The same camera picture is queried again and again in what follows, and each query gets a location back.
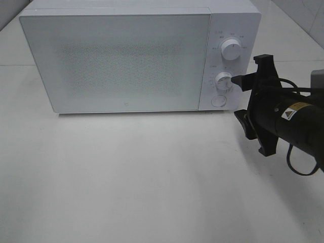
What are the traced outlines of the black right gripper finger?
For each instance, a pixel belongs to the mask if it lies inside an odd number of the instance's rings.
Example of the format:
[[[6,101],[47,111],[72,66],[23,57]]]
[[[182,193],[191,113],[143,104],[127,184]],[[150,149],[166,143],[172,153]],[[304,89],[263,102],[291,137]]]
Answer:
[[[248,119],[247,110],[242,109],[242,110],[235,111],[234,115],[239,121],[239,123],[241,124],[245,133],[245,137],[249,140],[256,139],[256,133]]]
[[[256,89],[256,72],[246,75],[237,75],[231,78],[231,82],[238,85],[240,89],[245,91],[252,91]]]

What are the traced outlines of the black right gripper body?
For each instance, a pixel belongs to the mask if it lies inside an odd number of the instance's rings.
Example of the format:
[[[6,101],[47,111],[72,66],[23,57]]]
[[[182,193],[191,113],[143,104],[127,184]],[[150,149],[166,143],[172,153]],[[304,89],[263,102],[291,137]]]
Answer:
[[[248,88],[251,90],[247,109],[247,138],[257,139],[260,143],[259,152],[264,156],[276,153],[278,136],[273,131],[274,107],[276,98],[269,90],[280,88],[278,74],[273,56],[262,54],[254,57],[257,71],[247,77]]]

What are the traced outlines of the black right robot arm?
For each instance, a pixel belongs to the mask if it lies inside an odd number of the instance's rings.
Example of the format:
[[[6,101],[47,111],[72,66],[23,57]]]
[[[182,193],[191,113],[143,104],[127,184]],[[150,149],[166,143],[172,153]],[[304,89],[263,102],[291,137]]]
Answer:
[[[311,73],[311,86],[298,87],[280,78],[272,55],[254,57],[257,71],[232,77],[242,91],[251,91],[247,109],[234,112],[245,136],[257,139],[264,156],[276,154],[277,142],[289,143],[287,165],[297,175],[290,156],[294,147],[314,157],[315,166],[308,176],[323,170],[323,70]]]

